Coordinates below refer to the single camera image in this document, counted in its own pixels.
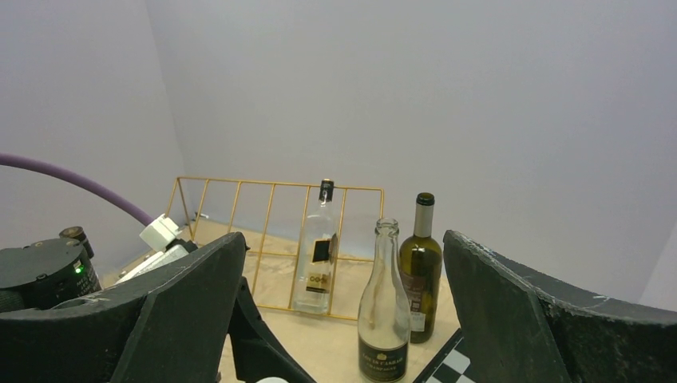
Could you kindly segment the dark green wine bottle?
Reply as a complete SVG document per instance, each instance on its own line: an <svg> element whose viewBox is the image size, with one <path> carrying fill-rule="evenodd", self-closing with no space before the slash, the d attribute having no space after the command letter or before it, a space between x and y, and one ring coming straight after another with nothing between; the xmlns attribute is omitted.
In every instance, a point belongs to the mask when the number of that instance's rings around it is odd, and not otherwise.
<svg viewBox="0 0 677 383"><path fill-rule="evenodd" d="M402 242L398 263L401 280L410 301L410 342L427 342L437 313L442 269L442 249L432 237L434 195L417 195L413 234Z"/></svg>

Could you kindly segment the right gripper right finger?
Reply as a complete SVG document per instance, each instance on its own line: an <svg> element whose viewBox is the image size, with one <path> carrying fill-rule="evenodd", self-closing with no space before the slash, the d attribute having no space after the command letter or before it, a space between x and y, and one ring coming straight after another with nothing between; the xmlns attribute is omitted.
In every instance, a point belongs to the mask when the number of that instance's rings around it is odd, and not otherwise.
<svg viewBox="0 0 677 383"><path fill-rule="evenodd" d="M444 264L480 382L673 382L676 314L591 292L458 231Z"/></svg>

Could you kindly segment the clear bottle dark label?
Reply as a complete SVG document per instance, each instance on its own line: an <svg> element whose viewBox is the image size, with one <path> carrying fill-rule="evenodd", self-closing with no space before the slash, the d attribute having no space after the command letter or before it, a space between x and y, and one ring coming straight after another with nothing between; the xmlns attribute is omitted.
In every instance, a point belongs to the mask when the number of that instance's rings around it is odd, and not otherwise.
<svg viewBox="0 0 677 383"><path fill-rule="evenodd" d="M358 367L373 382L406 375L410 303L398 266L398 222L381 218L375 229L374 265L358 308Z"/></svg>

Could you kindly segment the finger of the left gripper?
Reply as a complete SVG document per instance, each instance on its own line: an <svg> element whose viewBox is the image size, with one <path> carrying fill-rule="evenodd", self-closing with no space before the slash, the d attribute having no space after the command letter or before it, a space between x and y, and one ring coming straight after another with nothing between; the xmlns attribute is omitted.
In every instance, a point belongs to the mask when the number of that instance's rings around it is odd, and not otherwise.
<svg viewBox="0 0 677 383"><path fill-rule="evenodd" d="M315 379L284 349L256 306L247 279L242 277L228 325L236 378L257 382L279 377L288 382Z"/></svg>

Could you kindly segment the tall blue gradient bottle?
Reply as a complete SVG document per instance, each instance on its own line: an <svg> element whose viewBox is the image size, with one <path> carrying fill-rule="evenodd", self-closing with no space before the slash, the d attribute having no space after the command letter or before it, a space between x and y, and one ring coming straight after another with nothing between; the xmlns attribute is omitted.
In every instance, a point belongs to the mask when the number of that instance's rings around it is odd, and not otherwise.
<svg viewBox="0 0 677 383"><path fill-rule="evenodd" d="M288 383L288 381L281 377L265 377L258 380L256 383Z"/></svg>

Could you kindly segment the clear bottle black cap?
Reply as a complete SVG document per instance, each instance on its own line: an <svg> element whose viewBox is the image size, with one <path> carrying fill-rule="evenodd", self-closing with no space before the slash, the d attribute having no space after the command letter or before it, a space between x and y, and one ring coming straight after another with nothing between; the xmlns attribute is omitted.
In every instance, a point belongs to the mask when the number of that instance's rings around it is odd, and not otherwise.
<svg viewBox="0 0 677 383"><path fill-rule="evenodd" d="M304 221L291 308L325 314L328 311L337 227L333 208L335 182L324 179L316 208Z"/></svg>

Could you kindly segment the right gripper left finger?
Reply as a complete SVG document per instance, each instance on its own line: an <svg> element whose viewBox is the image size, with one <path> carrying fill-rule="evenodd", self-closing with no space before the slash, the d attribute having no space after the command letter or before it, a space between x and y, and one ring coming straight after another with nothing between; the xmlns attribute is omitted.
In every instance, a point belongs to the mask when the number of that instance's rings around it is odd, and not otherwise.
<svg viewBox="0 0 677 383"><path fill-rule="evenodd" d="M2 381L215 381L246 250L233 232L52 309L2 314Z"/></svg>

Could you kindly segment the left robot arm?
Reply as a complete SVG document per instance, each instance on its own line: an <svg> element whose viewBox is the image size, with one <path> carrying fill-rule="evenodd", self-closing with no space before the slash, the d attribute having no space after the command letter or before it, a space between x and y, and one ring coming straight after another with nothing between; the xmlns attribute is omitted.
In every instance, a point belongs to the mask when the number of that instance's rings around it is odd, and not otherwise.
<svg viewBox="0 0 677 383"><path fill-rule="evenodd" d="M214 382L227 340L236 376L309 382L261 318L240 233L108 288L76 240L1 252L4 382Z"/></svg>

